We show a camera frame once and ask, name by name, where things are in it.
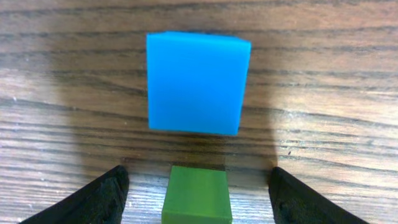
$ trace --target wooden table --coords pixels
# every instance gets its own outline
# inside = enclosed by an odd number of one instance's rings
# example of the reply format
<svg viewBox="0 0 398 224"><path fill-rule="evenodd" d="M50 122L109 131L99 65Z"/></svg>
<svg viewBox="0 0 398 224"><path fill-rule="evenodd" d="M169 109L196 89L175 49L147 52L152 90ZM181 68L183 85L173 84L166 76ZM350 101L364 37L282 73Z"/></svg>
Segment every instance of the wooden table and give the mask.
<svg viewBox="0 0 398 224"><path fill-rule="evenodd" d="M252 41L237 137L151 131L148 32ZM0 0L0 222L118 164L123 223L159 223L170 166L222 168L234 223L272 223L278 164L371 223L398 222L398 2Z"/></svg>

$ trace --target blue block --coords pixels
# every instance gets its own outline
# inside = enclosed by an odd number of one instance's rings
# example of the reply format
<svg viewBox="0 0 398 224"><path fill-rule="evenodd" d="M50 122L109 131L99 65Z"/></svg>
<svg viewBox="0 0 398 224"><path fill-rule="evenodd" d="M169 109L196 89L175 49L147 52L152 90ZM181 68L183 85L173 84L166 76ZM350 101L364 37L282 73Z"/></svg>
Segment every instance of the blue block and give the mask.
<svg viewBox="0 0 398 224"><path fill-rule="evenodd" d="M236 37L149 34L149 127L236 135L250 51Z"/></svg>

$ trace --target green block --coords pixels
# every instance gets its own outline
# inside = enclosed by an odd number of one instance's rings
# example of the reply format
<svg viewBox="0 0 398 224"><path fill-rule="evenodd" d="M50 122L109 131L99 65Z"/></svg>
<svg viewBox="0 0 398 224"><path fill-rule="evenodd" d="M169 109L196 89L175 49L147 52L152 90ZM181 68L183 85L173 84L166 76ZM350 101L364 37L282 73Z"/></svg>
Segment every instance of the green block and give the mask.
<svg viewBox="0 0 398 224"><path fill-rule="evenodd" d="M173 166L162 224L232 223L226 172Z"/></svg>

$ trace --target brown wood tabletop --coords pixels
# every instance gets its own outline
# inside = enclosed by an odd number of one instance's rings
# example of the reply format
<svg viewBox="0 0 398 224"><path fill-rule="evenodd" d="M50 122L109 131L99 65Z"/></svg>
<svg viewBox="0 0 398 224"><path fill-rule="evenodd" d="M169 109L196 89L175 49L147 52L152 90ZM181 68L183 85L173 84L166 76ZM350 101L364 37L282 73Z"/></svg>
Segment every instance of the brown wood tabletop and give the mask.
<svg viewBox="0 0 398 224"><path fill-rule="evenodd" d="M239 134L152 131L148 32L252 42ZM398 1L0 0L0 223L112 167L123 223L160 223L172 164L228 171L234 223L273 223L278 164L371 223L398 223Z"/></svg>

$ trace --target wooden surface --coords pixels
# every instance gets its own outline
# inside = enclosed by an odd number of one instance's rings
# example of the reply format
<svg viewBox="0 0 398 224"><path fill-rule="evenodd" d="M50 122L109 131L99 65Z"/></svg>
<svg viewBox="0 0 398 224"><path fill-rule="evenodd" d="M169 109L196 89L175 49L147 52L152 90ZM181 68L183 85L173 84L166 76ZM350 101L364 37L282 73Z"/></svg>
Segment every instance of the wooden surface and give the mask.
<svg viewBox="0 0 398 224"><path fill-rule="evenodd" d="M148 32L253 43L237 137L151 131ZM118 164L123 223L159 223L170 166L222 168L234 223L272 223L283 167L371 223L398 222L395 0L0 0L0 222Z"/></svg>

